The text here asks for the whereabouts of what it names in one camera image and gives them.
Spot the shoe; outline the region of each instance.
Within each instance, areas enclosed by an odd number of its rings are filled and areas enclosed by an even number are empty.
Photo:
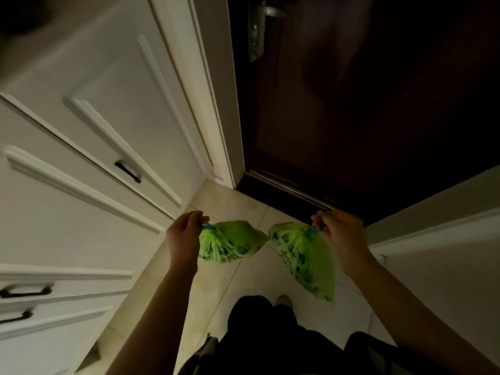
[[[291,300],[287,295],[281,295],[280,297],[278,297],[278,299],[274,303],[274,306],[277,307],[278,305],[285,305],[288,308],[290,308],[291,310],[293,310]]]

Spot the cabinet handle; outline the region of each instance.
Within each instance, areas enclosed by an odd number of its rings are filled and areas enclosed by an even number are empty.
[[[27,296],[45,296],[52,293],[53,284],[48,284],[40,292],[12,293],[10,292],[16,285],[8,285],[0,290],[0,298],[27,297]]]
[[[33,312],[32,312],[31,309],[27,309],[19,317],[8,318],[7,320],[0,320],[0,324],[2,324],[2,323],[9,323],[9,322],[16,322],[16,321],[22,321],[22,320],[27,320],[27,319],[29,319],[31,317],[33,317]]]
[[[136,183],[141,183],[141,179],[139,179],[137,176],[135,176],[128,168],[126,168],[122,162],[119,160],[115,162],[115,166],[118,167],[120,170],[123,170],[127,175],[130,175],[132,179],[134,179],[134,182]]]

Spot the garbage bag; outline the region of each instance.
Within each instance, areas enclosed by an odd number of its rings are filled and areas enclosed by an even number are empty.
[[[273,225],[269,237],[290,274],[308,292],[334,301],[334,260],[320,229],[295,222]]]
[[[221,263],[254,255],[269,237],[247,221],[203,224],[199,236],[199,258]]]

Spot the hand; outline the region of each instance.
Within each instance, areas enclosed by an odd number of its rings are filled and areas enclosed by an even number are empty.
[[[311,218],[315,227],[320,227],[322,221],[327,225],[322,234],[334,244],[341,268],[348,276],[352,276],[361,261],[374,260],[359,218],[341,210],[332,210],[330,214],[320,210]]]
[[[199,210],[181,215],[166,231],[170,269],[195,275],[198,270],[199,235],[210,218]]]

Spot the forearm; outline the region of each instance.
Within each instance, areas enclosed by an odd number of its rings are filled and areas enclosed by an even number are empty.
[[[173,373],[192,279],[191,271],[171,268],[107,375]]]
[[[455,374],[500,373],[374,258],[360,261],[349,275],[398,346]]]

